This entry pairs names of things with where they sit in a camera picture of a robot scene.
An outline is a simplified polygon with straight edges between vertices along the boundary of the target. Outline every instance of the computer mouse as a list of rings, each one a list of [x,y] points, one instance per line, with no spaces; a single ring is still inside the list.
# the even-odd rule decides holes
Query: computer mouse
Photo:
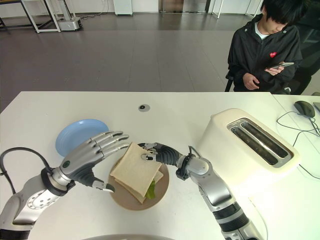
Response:
[[[313,118],[315,116],[314,107],[306,101],[296,101],[294,103],[294,106],[301,115],[304,115],[310,118]]]

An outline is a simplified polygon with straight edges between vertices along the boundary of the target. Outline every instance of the lettuce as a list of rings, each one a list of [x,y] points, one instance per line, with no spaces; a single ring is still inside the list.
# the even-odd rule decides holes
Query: lettuce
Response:
[[[146,191],[146,194],[145,194],[145,197],[147,199],[154,199],[156,197],[155,186],[156,186],[156,182],[155,182],[155,180],[152,180],[152,182],[148,188],[148,191]]]

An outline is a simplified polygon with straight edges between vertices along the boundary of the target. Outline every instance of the bread slice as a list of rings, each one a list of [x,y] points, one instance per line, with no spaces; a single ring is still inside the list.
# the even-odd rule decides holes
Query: bread slice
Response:
[[[157,171],[154,177],[154,181],[155,184],[157,184],[157,182],[159,182],[159,180],[163,177],[164,175],[162,174],[162,172]],[[132,196],[134,196],[141,204],[144,203],[144,201],[146,200],[145,196],[140,195],[137,191],[133,190],[131,187],[129,187],[128,185],[126,185],[125,183],[121,182],[118,179],[114,179],[118,184],[120,184],[122,187],[124,187],[125,189],[128,190],[129,193],[131,193]]]
[[[119,160],[110,173],[111,176],[139,193],[142,197],[146,195],[152,180],[161,167],[160,162],[141,158],[142,154],[147,153],[148,151],[132,142],[122,159]]]

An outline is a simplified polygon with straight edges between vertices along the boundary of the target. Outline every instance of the plate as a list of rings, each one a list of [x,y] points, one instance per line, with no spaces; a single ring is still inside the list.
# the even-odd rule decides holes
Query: plate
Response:
[[[63,157],[89,138],[109,131],[107,125],[97,119],[83,119],[65,127],[55,140],[55,149]]]
[[[163,174],[163,177],[155,185],[155,198],[147,198],[144,200],[143,204],[141,204],[134,196],[131,195],[130,192],[128,192],[128,190],[115,181],[115,177],[109,175],[108,183],[115,188],[115,192],[110,193],[111,197],[118,205],[128,210],[141,211],[151,208],[160,202],[160,200],[166,194],[169,186],[168,167],[165,164],[162,164],[159,168],[159,171]]]

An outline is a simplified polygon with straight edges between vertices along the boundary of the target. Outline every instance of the black jacket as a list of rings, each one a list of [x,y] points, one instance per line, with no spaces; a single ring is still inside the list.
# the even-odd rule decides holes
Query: black jacket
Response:
[[[265,39],[256,34],[255,22],[262,14],[238,29],[232,38],[229,51],[228,64],[234,76],[234,91],[248,92],[243,82],[245,73],[254,75],[258,80],[259,89],[254,91],[276,93],[283,89],[295,75],[299,63],[302,61],[300,51],[300,37],[296,26],[287,26],[282,31],[270,34]],[[294,62],[292,66],[272,76],[264,71],[281,61]]]

